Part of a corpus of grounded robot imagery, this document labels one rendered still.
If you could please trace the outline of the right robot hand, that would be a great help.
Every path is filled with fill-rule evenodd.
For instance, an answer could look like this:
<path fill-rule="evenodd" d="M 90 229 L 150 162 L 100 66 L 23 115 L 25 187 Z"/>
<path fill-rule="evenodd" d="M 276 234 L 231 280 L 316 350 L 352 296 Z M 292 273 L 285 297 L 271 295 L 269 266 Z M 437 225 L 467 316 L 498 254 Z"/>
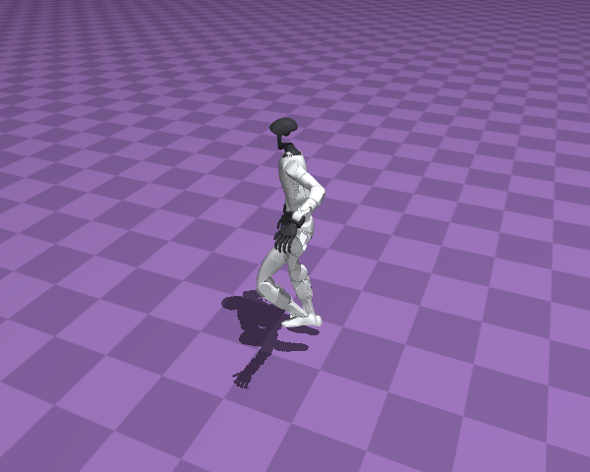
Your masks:
<path fill-rule="evenodd" d="M 286 211 L 286 205 L 284 205 L 284 207 L 283 207 L 283 213 L 284 214 L 281 216 L 281 218 L 279 219 L 279 221 L 277 223 L 277 229 L 279 228 L 280 223 L 281 223 L 281 228 L 283 228 L 283 225 L 290 224 L 289 223 L 289 220 L 292 217 L 291 214 L 293 214 L 293 211 Z"/>

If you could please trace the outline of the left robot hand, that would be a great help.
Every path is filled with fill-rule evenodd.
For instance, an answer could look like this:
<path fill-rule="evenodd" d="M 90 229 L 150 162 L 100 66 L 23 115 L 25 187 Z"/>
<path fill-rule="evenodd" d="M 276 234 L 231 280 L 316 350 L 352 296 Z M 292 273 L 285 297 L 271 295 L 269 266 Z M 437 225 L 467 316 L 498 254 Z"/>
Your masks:
<path fill-rule="evenodd" d="M 295 236 L 297 234 L 297 228 L 301 228 L 301 226 L 305 222 L 305 219 L 306 219 L 306 217 L 305 216 L 302 216 L 302 218 L 300 219 L 300 221 L 297 221 L 297 220 L 295 220 L 295 219 L 293 219 L 291 217 L 290 220 L 289 220 L 289 223 L 290 224 L 284 225 L 283 228 L 279 229 L 275 233 L 274 238 L 273 238 L 273 240 L 276 240 L 275 241 L 275 244 L 274 244 L 275 250 L 277 250 L 277 245 L 278 245 L 278 251 L 279 251 L 279 253 L 281 253 L 281 246 L 282 246 L 282 243 L 284 242 L 283 243 L 283 253 L 284 254 L 286 253 L 285 249 L 286 249 L 287 243 L 288 243 L 288 246 L 287 246 L 288 253 L 291 253 L 290 248 L 291 248 L 292 241 L 293 241 L 293 239 L 295 238 Z M 288 240 L 289 240 L 289 242 L 288 242 Z M 278 244 L 278 242 L 279 242 L 279 244 Z"/>

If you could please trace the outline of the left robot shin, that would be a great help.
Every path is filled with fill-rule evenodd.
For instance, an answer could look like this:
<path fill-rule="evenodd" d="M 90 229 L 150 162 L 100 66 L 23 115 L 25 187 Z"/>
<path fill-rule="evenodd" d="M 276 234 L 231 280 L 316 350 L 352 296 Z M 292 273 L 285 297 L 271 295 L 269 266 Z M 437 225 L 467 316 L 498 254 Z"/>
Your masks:
<path fill-rule="evenodd" d="M 293 316 L 296 316 L 298 318 L 300 318 L 299 316 L 301 316 L 302 319 L 307 317 L 307 312 L 305 312 L 301 307 L 299 307 L 292 300 L 291 296 L 278 284 L 275 284 L 273 287 L 268 281 L 264 281 L 258 285 L 258 289 L 256 289 L 256 292 L 274 306 L 287 311 Z"/>

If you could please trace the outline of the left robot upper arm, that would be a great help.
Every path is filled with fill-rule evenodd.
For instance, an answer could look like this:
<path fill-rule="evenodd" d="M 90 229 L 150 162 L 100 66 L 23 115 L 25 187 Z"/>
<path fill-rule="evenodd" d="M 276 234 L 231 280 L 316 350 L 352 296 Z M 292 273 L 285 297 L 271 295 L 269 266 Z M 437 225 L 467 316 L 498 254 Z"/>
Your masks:
<path fill-rule="evenodd" d="M 302 185 L 304 188 L 308 189 L 308 190 L 312 190 L 312 188 L 314 186 L 321 186 L 318 183 L 318 181 L 311 175 L 309 174 L 305 168 L 297 161 L 293 161 L 290 160 L 284 167 L 284 169 L 286 170 L 286 174 L 293 180 L 297 181 L 300 185 Z M 324 188 L 324 187 L 323 187 Z M 324 194 L 323 197 L 321 199 L 321 202 L 323 201 L 325 197 L 325 188 L 324 188 Z"/>

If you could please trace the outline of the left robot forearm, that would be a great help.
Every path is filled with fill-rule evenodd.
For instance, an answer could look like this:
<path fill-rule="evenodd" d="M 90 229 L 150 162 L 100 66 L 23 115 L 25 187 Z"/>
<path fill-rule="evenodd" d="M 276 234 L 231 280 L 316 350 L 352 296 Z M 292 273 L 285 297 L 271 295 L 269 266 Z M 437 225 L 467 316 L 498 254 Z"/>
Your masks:
<path fill-rule="evenodd" d="M 302 216 L 305 216 L 306 219 L 308 219 L 311 216 L 311 213 L 313 213 L 313 211 L 321 205 L 321 199 L 323 197 L 324 191 L 325 190 L 323 187 L 314 186 L 305 202 L 298 208 L 296 212 L 293 213 L 292 218 L 300 221 Z"/>

